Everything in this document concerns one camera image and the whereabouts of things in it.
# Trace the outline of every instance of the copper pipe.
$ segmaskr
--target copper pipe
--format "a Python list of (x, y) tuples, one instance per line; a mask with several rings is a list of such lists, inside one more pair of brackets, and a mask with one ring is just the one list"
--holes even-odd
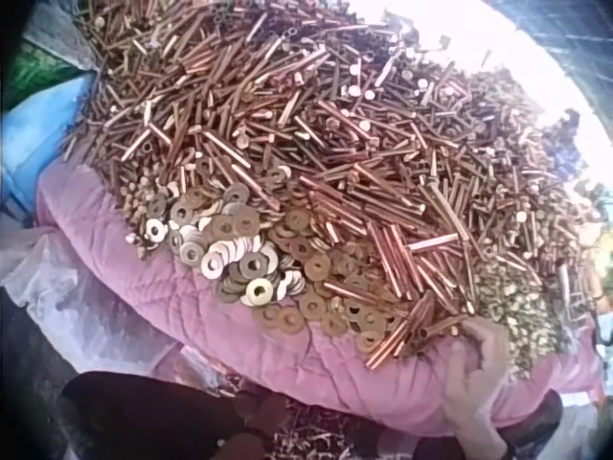
[(415, 253), (425, 251), (428, 249), (436, 249), (437, 247), (456, 242), (458, 240), (457, 233), (449, 233), (440, 237), (432, 238), (430, 240), (411, 242), (407, 245), (407, 248)]
[(438, 323), (433, 324), (432, 326), (428, 326), (423, 328), (425, 331), (425, 337), (434, 337), (440, 333), (442, 333), (445, 329), (449, 329), (451, 326), (455, 326), (466, 320), (468, 316), (466, 314), (458, 314), (457, 316), (450, 316), (448, 318), (442, 319)]
[(458, 309), (453, 305), (451, 300), (447, 297), (447, 294), (436, 284), (436, 282), (428, 275), (428, 273), (420, 266), (418, 263), (418, 272), (421, 277), (425, 281), (425, 283), (430, 286), (430, 288), (434, 291), (435, 295), (441, 302), (441, 305), (449, 311), (451, 314), (458, 314)]
[(402, 232), (400, 231), (400, 228), (395, 224), (392, 225), (390, 228), (392, 230), (392, 236), (396, 240), (397, 249), (405, 263), (405, 268), (408, 269), (408, 272), (411, 275), (411, 280), (413, 281), (413, 284), (417, 288), (418, 292), (422, 294), (423, 283), (421, 282), (420, 273), (418, 271), (417, 264), (415, 263), (415, 259), (413, 258), (411, 249), (409, 249), (406, 244), (404, 244), (404, 238), (402, 237)]
[(378, 226), (371, 221), (366, 223), (366, 230), (368, 231), (371, 239), (375, 242), (376, 250), (381, 258), (381, 263), (383, 264), (383, 270), (385, 271), (387, 281), (392, 285), (392, 290), (394, 291), (396, 297), (400, 298), (402, 296), (402, 292), (397, 281), (396, 273), (394, 272), (390, 258), (388, 257), (383, 235), (381, 234)]

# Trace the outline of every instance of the plastic sheet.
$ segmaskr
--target plastic sheet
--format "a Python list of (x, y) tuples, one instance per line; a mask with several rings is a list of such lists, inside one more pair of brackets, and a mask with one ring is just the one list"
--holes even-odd
[(148, 376), (176, 344), (98, 280), (53, 227), (3, 232), (0, 286), (16, 305), (27, 308), (80, 373)]

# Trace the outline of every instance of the black object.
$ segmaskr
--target black object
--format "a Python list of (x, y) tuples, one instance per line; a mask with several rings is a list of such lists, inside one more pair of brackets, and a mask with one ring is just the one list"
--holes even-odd
[[(232, 401), (187, 386), (90, 372), (58, 399), (60, 424), (80, 460), (204, 460), (245, 432)], [(250, 434), (266, 441), (257, 430)]]

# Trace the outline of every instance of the pink cloth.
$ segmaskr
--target pink cloth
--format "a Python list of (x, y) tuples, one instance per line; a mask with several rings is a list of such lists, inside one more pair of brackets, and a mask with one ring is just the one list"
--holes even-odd
[[(56, 161), (40, 177), (38, 219), (57, 225), (83, 261), (153, 326), (218, 359), (274, 391), (301, 402), (371, 418), (421, 436), (449, 433), (441, 411), (449, 341), (442, 339), (425, 359), (390, 360), (371, 372), (347, 334), (330, 339), (311, 325), (296, 336), (266, 332), (249, 309), (218, 302), (212, 285), (162, 248), (141, 262), (125, 242), (127, 227), (114, 198), (94, 172)], [(477, 358), (470, 351), (470, 365)], [(602, 378), (589, 336), (572, 356), (538, 361), (533, 376), (509, 383), (492, 418), (497, 426), (518, 422), (543, 395), (589, 390)]]

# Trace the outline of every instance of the brass washer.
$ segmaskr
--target brass washer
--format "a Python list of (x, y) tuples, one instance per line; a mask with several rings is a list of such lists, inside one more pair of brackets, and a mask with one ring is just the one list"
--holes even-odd
[(232, 218), (230, 216), (215, 216), (210, 223), (213, 236), (217, 241), (233, 240), (235, 237)]
[(328, 310), (326, 301), (312, 291), (300, 298), (298, 306), (308, 321), (319, 321)]
[(371, 353), (383, 340), (383, 334), (377, 331), (364, 331), (355, 339), (355, 345), (360, 353)]
[(326, 254), (315, 254), (305, 262), (305, 275), (311, 281), (324, 281), (331, 267), (332, 262)]
[(249, 188), (240, 183), (232, 184), (223, 194), (226, 203), (246, 203), (249, 199)]
[(255, 209), (245, 206), (232, 218), (232, 226), (237, 235), (255, 238), (260, 232), (260, 215)]
[(314, 249), (306, 238), (294, 238), (289, 244), (289, 252), (294, 259), (304, 263), (311, 258)]
[(359, 275), (348, 276), (345, 278), (345, 284), (362, 290), (368, 290), (369, 287), (368, 280)]
[(305, 317), (295, 307), (281, 309), (277, 316), (277, 327), (284, 333), (294, 335), (299, 333), (307, 325)]
[(277, 318), (281, 312), (278, 304), (270, 304), (261, 309), (253, 309), (253, 317), (265, 329), (276, 329), (278, 327)]
[(292, 209), (285, 215), (285, 224), (295, 232), (301, 232), (310, 225), (310, 215), (304, 209)]
[(332, 311), (322, 316), (320, 325), (322, 332), (329, 337), (341, 337), (349, 329), (347, 321), (340, 314)]
[(383, 315), (377, 310), (365, 307), (360, 309), (360, 313), (357, 316), (357, 325), (360, 331), (376, 331), (380, 334), (385, 334), (387, 328), (387, 321)]

